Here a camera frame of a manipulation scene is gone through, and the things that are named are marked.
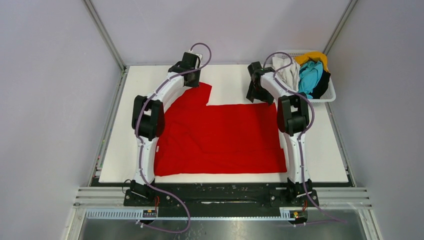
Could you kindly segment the red t-shirt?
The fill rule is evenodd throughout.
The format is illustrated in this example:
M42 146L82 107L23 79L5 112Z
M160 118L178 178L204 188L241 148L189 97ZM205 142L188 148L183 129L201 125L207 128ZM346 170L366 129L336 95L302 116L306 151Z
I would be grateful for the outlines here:
M164 114L154 173L285 173L274 104L209 105L212 86L186 90Z

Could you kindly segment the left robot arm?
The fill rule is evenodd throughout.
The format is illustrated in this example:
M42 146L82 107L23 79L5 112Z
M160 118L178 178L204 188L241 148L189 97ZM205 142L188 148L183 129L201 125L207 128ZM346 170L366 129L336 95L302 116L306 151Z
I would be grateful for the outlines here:
M185 90L200 85L201 60L201 54L185 52L152 93L134 98L131 125L137 140L137 164L126 198L134 198L144 206L157 200L150 186L155 180L155 153L165 130L165 112Z

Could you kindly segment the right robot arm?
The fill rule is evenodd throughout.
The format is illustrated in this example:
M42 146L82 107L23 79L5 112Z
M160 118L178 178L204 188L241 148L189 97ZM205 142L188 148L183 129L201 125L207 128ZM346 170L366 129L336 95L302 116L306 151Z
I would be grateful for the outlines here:
M305 94L296 93L272 67L252 62L246 98L268 104L276 102L277 127L283 140L287 167L287 187L282 195L293 206L315 200L312 181L306 166L305 133L310 127L309 104Z

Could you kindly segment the white t-shirt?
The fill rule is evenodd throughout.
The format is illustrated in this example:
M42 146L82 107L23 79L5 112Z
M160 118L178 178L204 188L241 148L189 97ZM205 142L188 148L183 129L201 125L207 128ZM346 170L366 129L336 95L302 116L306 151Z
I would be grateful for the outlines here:
M300 82L300 68L301 66L292 58L272 57L272 67L277 70L286 66L278 71L279 78L286 83L294 92L299 91Z

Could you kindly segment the teal t-shirt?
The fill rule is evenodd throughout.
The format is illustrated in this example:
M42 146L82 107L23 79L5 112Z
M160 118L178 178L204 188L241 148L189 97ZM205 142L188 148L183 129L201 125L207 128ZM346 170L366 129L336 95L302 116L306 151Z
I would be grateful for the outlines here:
M323 63L321 61L307 61L300 67L298 92L306 94L308 99L313 99L313 89L318 85L323 74Z

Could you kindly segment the black t-shirt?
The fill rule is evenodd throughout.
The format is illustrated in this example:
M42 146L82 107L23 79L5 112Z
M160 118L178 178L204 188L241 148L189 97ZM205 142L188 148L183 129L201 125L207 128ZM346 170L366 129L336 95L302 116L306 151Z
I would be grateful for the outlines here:
M323 70L320 80L310 93L313 99L320 99L324 95L329 87L330 77L331 74Z

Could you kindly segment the yellow t-shirt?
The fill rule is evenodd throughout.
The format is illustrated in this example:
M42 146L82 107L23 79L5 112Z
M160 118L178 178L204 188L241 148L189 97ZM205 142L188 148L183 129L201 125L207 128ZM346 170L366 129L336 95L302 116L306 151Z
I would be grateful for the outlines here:
M328 73L330 72L328 68L328 58L322 52L319 52L319 51L307 52L302 55L295 56L294 60L301 66L309 61L321 62L323 69Z

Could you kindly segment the white plastic laundry basket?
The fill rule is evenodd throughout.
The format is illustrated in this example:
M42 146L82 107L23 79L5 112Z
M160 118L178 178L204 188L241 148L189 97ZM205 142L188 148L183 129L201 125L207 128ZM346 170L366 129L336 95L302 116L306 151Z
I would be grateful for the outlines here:
M300 56L303 55L305 53L308 52L313 52L315 50L305 50L305 49L290 49L290 50L283 50L281 53L278 53L272 57L279 57L279 58L291 58L295 61L295 57L296 56ZM336 99L336 93L335 93L335 89L334 89L334 85L333 82L331 80L331 75L330 75L330 80L329 80L329 85L328 85L328 89L327 91L324 93L324 95L319 98L319 99L309 99L312 103L328 103L328 102L333 102Z

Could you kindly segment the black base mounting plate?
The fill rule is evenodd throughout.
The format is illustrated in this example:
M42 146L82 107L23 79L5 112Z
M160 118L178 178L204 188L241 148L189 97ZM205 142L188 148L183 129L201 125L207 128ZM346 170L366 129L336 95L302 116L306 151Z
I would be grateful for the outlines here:
M265 202L266 196L275 196L277 203L284 203L292 207L307 207L310 203L319 206L324 205L324 195L327 191L334 193L338 190L346 190L352 188L350 183L316 183L313 185L314 200L305 202L301 205L294 205L283 197L283 191L287 188L287 183L157 183L155 185L162 191L155 191L157 197L151 203L142 202L134 199L126 203L127 206L144 206L146 204L154 204L158 207L160 198L167 196L181 204L186 212L189 212L187 203L204 201L235 201L242 200L246 195L247 200ZM112 187L119 188L125 196L130 192L130 183L117 183Z

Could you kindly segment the aluminium frame rail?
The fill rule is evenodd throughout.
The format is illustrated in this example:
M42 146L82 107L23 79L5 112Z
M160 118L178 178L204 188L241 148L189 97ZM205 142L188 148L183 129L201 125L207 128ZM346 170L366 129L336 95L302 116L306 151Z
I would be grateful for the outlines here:
M295 213L315 211L311 203L306 209L278 203L275 196L266 196L265 202L243 199L233 201L200 200L187 203L188 212L174 199L162 196L159 206L153 203L140 206L126 205L127 198L118 187L81 187L73 202L78 209L85 209L85 215L93 219L114 220L294 220Z

